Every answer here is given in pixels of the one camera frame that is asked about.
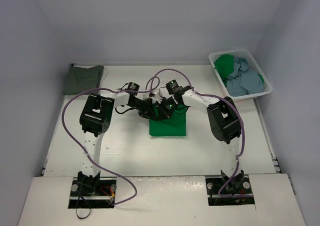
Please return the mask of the grey t shirt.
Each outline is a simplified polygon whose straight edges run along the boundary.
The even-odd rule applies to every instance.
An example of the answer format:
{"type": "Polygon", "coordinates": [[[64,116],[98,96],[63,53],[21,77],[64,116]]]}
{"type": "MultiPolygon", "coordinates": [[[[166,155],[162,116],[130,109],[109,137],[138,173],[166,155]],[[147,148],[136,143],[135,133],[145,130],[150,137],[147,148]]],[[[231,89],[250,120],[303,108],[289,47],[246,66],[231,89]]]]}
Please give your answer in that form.
{"type": "Polygon", "coordinates": [[[62,94],[77,95],[83,91],[98,88],[103,77],[104,66],[90,68],[70,66],[66,75],[62,94]]]}

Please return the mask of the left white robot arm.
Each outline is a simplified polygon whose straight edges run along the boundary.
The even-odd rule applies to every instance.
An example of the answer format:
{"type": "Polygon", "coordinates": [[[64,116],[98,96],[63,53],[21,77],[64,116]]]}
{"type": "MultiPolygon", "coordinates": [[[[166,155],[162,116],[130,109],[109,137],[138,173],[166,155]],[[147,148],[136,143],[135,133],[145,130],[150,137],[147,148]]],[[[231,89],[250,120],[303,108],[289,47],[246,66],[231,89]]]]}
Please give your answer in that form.
{"type": "Polygon", "coordinates": [[[87,195],[96,195],[100,189],[99,181],[103,170],[100,166],[102,140],[111,125],[114,109],[129,106],[130,109],[137,110],[142,118],[156,118],[153,107],[156,100],[151,97],[138,98],[139,88],[138,84],[130,82],[123,91],[111,92],[105,96],[91,93],[87,98],[79,119],[84,133],[81,148],[86,159],[77,174],[77,181],[87,195]]]}

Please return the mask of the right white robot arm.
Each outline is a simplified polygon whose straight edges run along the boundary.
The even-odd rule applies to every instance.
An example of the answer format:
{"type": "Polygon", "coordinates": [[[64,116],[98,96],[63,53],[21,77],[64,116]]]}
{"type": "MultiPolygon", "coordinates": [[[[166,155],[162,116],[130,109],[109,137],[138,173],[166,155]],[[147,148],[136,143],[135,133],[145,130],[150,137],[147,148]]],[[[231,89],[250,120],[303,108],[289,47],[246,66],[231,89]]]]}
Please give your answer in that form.
{"type": "Polygon", "coordinates": [[[245,134],[244,122],[233,102],[229,97],[203,94],[190,85],[179,86],[176,80],[166,84],[169,97],[166,98],[161,89],[155,93],[158,103],[158,112],[165,109],[170,112],[182,105],[185,108],[196,108],[208,116],[210,130],[213,136],[226,145],[221,148],[222,170],[221,188],[218,194],[226,197],[235,194],[244,179],[241,171],[240,157],[244,152],[245,134]]]}

